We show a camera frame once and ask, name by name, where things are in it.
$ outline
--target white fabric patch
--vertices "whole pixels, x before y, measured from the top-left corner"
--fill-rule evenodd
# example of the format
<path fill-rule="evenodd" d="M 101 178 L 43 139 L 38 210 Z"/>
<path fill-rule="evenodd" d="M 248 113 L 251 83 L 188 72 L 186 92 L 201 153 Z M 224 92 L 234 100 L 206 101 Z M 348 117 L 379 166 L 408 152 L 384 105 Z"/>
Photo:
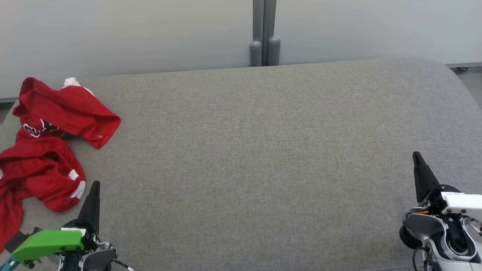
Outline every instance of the white fabric patch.
<path fill-rule="evenodd" d="M 80 83 L 77 82 L 77 80 L 75 79 L 75 77 L 69 77 L 69 78 L 65 79 L 64 87 L 63 87 L 63 88 L 68 87 L 68 86 L 78 86 L 78 87 L 82 87 L 82 86 L 80 85 Z M 86 88 L 86 87 L 83 87 L 83 88 L 85 88 L 85 90 L 87 90 L 90 94 L 92 94 L 92 96 L 95 97 L 95 95 L 92 93 L 92 91 L 90 91 L 90 89 L 88 89 L 88 88 Z"/>
<path fill-rule="evenodd" d="M 85 190 L 85 181 L 81 181 L 79 183 L 79 186 L 77 186 L 77 189 L 75 189 L 75 191 L 72 193 L 72 195 L 70 195 L 70 198 L 76 197 L 76 198 L 80 199 L 82 194 L 84 194 L 84 190 Z"/>
<path fill-rule="evenodd" d="M 79 174 L 77 174 L 77 171 L 75 171 L 75 169 L 72 169 L 72 171 L 70 171 L 70 173 L 68 174 L 68 178 L 71 180 L 77 179 L 78 176 Z"/>

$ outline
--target robotic arm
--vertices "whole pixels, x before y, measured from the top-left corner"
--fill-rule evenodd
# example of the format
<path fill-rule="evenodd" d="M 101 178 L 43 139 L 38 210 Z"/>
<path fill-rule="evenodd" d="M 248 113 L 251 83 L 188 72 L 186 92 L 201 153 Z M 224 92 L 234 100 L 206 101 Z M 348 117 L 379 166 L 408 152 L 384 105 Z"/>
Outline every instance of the robotic arm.
<path fill-rule="evenodd" d="M 35 261 L 47 257 L 58 265 L 58 271 L 110 271 L 115 262 L 129 271 L 132 268 L 117 260 L 117 249 L 99 239 L 100 182 L 95 181 L 77 219 L 60 230 L 35 228 L 32 234 L 19 231 L 6 244 L 12 256 L 0 271 L 12 271 L 22 264 L 30 269 Z"/>
<path fill-rule="evenodd" d="M 413 159 L 419 205 L 405 214 L 400 238 L 415 250 L 415 271 L 418 250 L 424 251 L 425 271 L 482 271 L 482 244 L 467 233 L 471 227 L 482 236 L 482 195 L 439 184 L 419 152 Z"/>

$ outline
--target floor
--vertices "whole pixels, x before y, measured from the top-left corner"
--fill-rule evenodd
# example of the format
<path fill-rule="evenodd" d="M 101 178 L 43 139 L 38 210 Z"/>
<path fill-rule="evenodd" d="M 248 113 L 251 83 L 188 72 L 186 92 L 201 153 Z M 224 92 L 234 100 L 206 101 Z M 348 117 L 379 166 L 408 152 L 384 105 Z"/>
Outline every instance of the floor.
<path fill-rule="evenodd" d="M 460 78 L 482 108 L 482 67 L 470 67 L 467 71 L 458 68 L 451 68 L 451 70 Z M 12 106 L 13 102 L 0 103 L 0 127 Z"/>

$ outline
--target gray fabric surface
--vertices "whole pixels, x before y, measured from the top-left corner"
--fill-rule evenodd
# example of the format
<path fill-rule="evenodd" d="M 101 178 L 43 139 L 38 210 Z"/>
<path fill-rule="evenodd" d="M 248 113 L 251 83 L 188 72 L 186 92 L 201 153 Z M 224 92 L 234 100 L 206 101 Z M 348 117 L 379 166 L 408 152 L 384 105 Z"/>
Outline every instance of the gray fabric surface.
<path fill-rule="evenodd" d="M 482 193 L 482 111 L 436 62 L 79 82 L 122 119 L 100 150 L 68 142 L 88 187 L 102 183 L 101 237 L 137 271 L 411 270 L 398 230 L 416 205 L 412 152 L 441 183 Z M 0 149 L 18 128 L 9 116 Z M 24 210 L 21 230 L 56 229 L 80 205 L 55 214 L 28 199 Z"/>

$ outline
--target green plastic part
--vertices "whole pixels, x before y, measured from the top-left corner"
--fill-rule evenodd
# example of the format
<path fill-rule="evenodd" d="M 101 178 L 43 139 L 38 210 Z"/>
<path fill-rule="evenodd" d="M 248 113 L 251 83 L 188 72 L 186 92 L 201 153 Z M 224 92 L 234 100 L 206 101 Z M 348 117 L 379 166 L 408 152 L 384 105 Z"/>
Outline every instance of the green plastic part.
<path fill-rule="evenodd" d="M 63 250 L 76 250 L 77 247 L 84 249 L 82 245 L 82 232 L 79 230 L 41 230 L 30 235 L 12 256 L 17 261 L 36 260 Z"/>

